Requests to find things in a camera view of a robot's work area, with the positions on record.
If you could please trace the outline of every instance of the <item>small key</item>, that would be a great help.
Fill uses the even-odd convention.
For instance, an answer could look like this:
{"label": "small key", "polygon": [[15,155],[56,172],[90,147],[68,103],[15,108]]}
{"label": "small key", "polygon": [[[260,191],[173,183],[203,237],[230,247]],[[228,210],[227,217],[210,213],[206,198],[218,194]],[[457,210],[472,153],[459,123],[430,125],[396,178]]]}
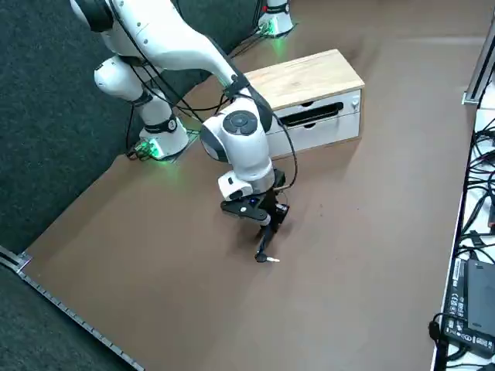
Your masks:
{"label": "small key", "polygon": [[278,263],[278,262],[280,262],[279,259],[275,259],[274,257],[267,257],[266,254],[263,254],[263,253],[257,254],[255,256],[255,258],[256,258],[256,261],[258,263],[264,263],[264,262],[267,262],[267,261],[270,261],[272,263]]}

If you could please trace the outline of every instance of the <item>white drawer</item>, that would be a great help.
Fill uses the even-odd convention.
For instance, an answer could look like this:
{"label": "white drawer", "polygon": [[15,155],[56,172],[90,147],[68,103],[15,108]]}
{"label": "white drawer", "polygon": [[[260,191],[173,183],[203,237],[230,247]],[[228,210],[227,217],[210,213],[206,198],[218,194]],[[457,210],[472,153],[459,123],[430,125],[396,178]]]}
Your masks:
{"label": "white drawer", "polygon": [[[306,104],[287,107],[282,110],[276,111],[275,114],[282,119],[282,122],[284,121],[283,120],[284,118],[289,118],[291,117],[291,115],[301,114],[304,112],[308,113],[308,119],[310,119],[312,116],[312,114],[310,113],[311,111],[315,112],[314,110],[318,108],[320,109],[318,111],[321,111],[321,108],[332,107],[333,104],[341,104],[341,108],[336,112],[334,116],[332,116],[332,118],[342,117],[348,114],[355,114],[357,112],[360,112],[361,90],[350,91],[349,93],[327,97],[321,100],[315,100],[313,102],[308,102]],[[295,126],[293,127],[297,128],[298,126],[302,126],[304,124],[307,123],[303,123],[301,125],[295,124]],[[273,119],[271,123],[271,128],[267,134],[274,134],[280,131],[282,131],[282,128],[280,127],[278,122],[275,119]]]}
{"label": "white drawer", "polygon": [[[294,149],[301,151],[302,149],[355,138],[359,136],[359,125],[360,113],[357,112],[316,122],[310,128],[304,126],[289,128],[288,134],[292,139]],[[291,154],[291,148],[283,130],[277,133],[268,133],[267,139],[272,158]]]}

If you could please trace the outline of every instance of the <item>black electronic device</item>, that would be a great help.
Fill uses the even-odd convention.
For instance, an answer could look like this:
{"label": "black electronic device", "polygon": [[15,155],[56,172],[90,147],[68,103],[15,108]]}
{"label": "black electronic device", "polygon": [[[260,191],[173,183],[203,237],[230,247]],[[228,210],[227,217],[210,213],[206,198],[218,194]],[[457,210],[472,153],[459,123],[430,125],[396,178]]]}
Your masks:
{"label": "black electronic device", "polygon": [[[475,282],[473,282],[472,284],[469,284],[468,282],[468,266],[474,266],[473,263],[479,263],[479,261],[472,260],[468,263],[468,260],[463,260],[458,257],[454,262],[454,271],[452,274],[452,279],[449,282],[449,289],[447,291],[448,301],[445,307],[445,312],[451,315],[456,315],[460,318],[464,318],[465,321],[449,318],[448,316],[446,316],[444,318],[446,326],[444,326],[443,334],[449,339],[449,342],[451,342],[452,344],[465,344],[469,346],[470,352],[488,359],[495,355],[495,338],[481,331],[478,331],[477,329],[473,329],[471,326],[468,325],[468,323],[471,322],[471,319],[469,319],[470,307],[473,307],[471,313],[474,313],[473,317],[476,318],[476,320],[479,318],[480,315],[482,316],[482,318],[484,318],[483,316],[485,314],[485,311],[483,309],[480,309],[480,306],[483,306],[484,302],[475,302],[469,296],[468,292],[468,290],[471,290],[471,292],[475,293],[477,290],[479,290],[479,288],[473,288],[475,282],[478,281],[477,279],[475,279]],[[487,325],[488,321],[484,319],[483,324]]]}
{"label": "black electronic device", "polygon": [[467,264],[468,327],[495,337],[495,266],[478,260]]}

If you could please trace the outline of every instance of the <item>wire bundle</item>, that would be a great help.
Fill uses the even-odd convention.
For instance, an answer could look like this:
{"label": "wire bundle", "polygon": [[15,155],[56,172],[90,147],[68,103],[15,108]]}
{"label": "wire bundle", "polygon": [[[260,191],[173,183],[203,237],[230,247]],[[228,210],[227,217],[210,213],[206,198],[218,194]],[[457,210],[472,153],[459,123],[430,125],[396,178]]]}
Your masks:
{"label": "wire bundle", "polygon": [[478,190],[482,192],[482,195],[476,202],[473,211],[461,229],[459,239],[456,241],[454,257],[458,257],[465,252],[480,252],[485,255],[492,264],[495,264],[495,260],[484,251],[487,247],[495,246],[495,243],[474,247],[468,247],[462,244],[464,240],[473,237],[495,237],[495,233],[491,233],[491,231],[489,233],[468,232],[469,228],[474,224],[476,218],[480,214],[486,199],[490,199],[491,207],[495,207],[495,192],[493,189],[495,186],[495,150],[482,153],[480,144],[486,141],[495,143],[495,119],[488,123],[482,130],[475,131],[473,134],[471,148],[472,156],[474,158],[470,161],[467,169],[466,192]]}

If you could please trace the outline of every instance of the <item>wooden lid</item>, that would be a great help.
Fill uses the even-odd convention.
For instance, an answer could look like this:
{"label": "wooden lid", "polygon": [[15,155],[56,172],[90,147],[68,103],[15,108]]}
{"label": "wooden lid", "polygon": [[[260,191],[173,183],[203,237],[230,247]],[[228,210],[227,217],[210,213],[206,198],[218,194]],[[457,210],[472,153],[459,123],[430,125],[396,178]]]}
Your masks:
{"label": "wooden lid", "polygon": [[337,49],[246,73],[274,111],[364,87]]}

